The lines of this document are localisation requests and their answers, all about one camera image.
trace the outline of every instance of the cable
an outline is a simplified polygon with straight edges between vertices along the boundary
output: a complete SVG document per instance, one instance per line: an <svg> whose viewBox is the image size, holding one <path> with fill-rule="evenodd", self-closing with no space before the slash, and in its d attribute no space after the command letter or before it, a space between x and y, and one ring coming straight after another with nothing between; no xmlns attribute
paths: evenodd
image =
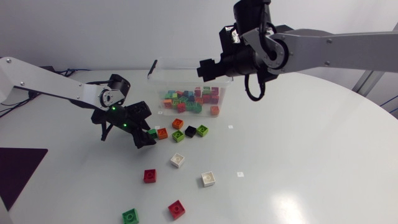
<svg viewBox="0 0 398 224"><path fill-rule="evenodd" d="M395 96L395 97L393 97L393 98L391 98L390 100L386 101L385 103L383 103L383 104L382 104L382 105L380 105L380 106L384 106L386 103L390 102L391 100L393 100L393 99L395 99L395 98L397 98L397 97L398 97L398 95L397 95L397 96Z"/></svg>

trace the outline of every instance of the black cable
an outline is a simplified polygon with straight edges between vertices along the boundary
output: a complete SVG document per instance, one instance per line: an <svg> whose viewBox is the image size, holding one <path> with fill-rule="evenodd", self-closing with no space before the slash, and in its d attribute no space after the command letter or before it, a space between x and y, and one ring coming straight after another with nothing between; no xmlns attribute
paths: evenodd
<svg viewBox="0 0 398 224"><path fill-rule="evenodd" d="M259 101L261 100L261 98L266 94L266 83L260 83L260 95L258 97L255 97L251 94L250 92L250 88L249 88L249 77L250 75L245 75L244 76L244 87L245 87L245 91L248 94L248 97L250 98L250 100L252 101Z"/></svg>

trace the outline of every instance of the red lego brick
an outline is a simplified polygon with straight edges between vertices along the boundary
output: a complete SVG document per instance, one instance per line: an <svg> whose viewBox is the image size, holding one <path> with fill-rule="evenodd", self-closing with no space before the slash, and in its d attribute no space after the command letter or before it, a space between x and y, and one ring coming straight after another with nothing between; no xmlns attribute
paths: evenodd
<svg viewBox="0 0 398 224"><path fill-rule="evenodd" d="M200 87L196 87L195 88L195 97L200 97L200 93L201 93Z"/></svg>
<svg viewBox="0 0 398 224"><path fill-rule="evenodd" d="M164 104L164 108L166 108L166 109L172 108L172 100L164 100L163 104Z"/></svg>
<svg viewBox="0 0 398 224"><path fill-rule="evenodd" d="M178 96L178 98L180 98L181 96L183 96L183 95L184 95L184 93L183 93L183 92L181 92L181 91L176 91L176 93L177 93L177 96Z"/></svg>
<svg viewBox="0 0 398 224"><path fill-rule="evenodd" d="M173 128L175 128L175 129L181 129L182 128L182 126L184 125L184 121L183 120L180 120L180 119L175 119L174 121L173 121Z"/></svg>
<svg viewBox="0 0 398 224"><path fill-rule="evenodd" d="M156 170L155 169L144 171L144 182L147 184L156 182Z"/></svg>
<svg viewBox="0 0 398 224"><path fill-rule="evenodd" d="M211 112L211 115L217 116L220 113L220 109L218 108L218 106L211 106L210 112Z"/></svg>
<svg viewBox="0 0 398 224"><path fill-rule="evenodd" d="M177 105L177 111L178 111L179 113L184 112L184 111L185 111L185 103L179 103L179 104Z"/></svg>
<svg viewBox="0 0 398 224"><path fill-rule="evenodd" d="M160 139L167 138L167 130L165 128L161 128L157 130L157 137Z"/></svg>
<svg viewBox="0 0 398 224"><path fill-rule="evenodd" d="M210 101L211 101L211 95L207 95L207 94L203 95L204 103L210 103Z"/></svg>
<svg viewBox="0 0 398 224"><path fill-rule="evenodd" d="M195 102L199 103L200 105L203 105L203 98L196 98Z"/></svg>
<svg viewBox="0 0 398 224"><path fill-rule="evenodd" d="M218 104L219 96L211 96L211 103Z"/></svg>
<svg viewBox="0 0 398 224"><path fill-rule="evenodd" d="M182 206L180 200L177 200L169 206L169 211L172 214L174 220L176 220L185 213L185 208Z"/></svg>

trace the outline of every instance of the white wall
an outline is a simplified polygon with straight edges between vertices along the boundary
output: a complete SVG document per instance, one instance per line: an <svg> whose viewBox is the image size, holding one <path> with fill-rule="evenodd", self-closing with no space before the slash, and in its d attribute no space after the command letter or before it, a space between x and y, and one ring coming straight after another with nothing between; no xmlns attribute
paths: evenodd
<svg viewBox="0 0 398 224"><path fill-rule="evenodd" d="M2 0L0 55L63 68L148 68L166 57L221 52L218 32L234 22L236 0ZM395 0L273 0L275 24L332 33L389 31L398 22ZM305 71L352 88L362 71ZM398 83L389 76L386 83ZM398 95L394 86L369 97Z"/></svg>

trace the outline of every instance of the dark purple mat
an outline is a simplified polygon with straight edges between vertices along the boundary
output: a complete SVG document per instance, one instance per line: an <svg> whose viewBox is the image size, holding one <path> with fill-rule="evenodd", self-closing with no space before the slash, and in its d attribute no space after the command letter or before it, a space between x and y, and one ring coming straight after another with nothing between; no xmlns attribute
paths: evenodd
<svg viewBox="0 0 398 224"><path fill-rule="evenodd" d="M10 210L47 149L0 147L0 197Z"/></svg>

